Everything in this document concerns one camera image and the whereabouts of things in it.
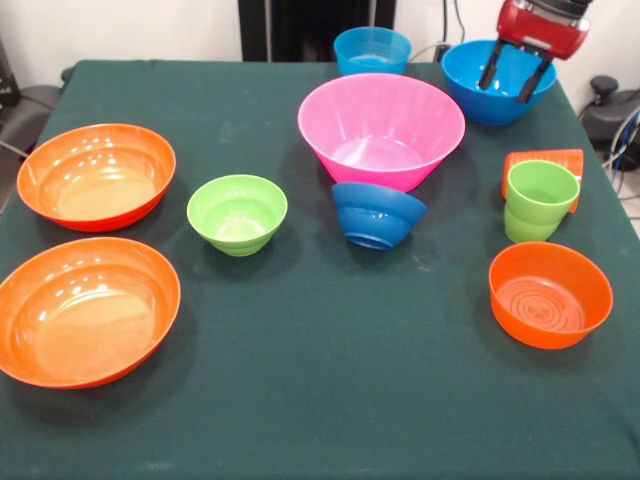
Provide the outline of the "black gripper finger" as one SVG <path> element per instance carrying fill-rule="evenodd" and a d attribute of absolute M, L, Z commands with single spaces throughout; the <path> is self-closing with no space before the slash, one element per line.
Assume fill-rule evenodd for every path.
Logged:
<path fill-rule="evenodd" d="M 503 40 L 497 40 L 495 42 L 493 50 L 489 56 L 487 65 L 483 70 L 482 76 L 479 80 L 478 86 L 481 90 L 487 90 L 492 85 L 492 82 L 498 70 L 497 63 L 502 54 L 502 50 L 504 46 L 505 46 L 505 42 Z"/>
<path fill-rule="evenodd" d="M 525 84 L 523 85 L 519 96 L 518 102 L 521 104 L 528 103 L 531 96 L 535 92 L 539 82 L 544 77 L 545 73 L 549 69 L 552 64 L 552 58 L 549 56 L 542 56 L 539 65 L 537 66 L 534 73 L 527 79 Z"/>

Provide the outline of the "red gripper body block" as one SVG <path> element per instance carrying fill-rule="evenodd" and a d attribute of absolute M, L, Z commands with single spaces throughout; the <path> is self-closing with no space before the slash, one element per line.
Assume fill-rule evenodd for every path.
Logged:
<path fill-rule="evenodd" d="M 498 21 L 498 40 L 518 48 L 567 60 L 584 43 L 590 23 L 590 1 L 505 1 Z"/>

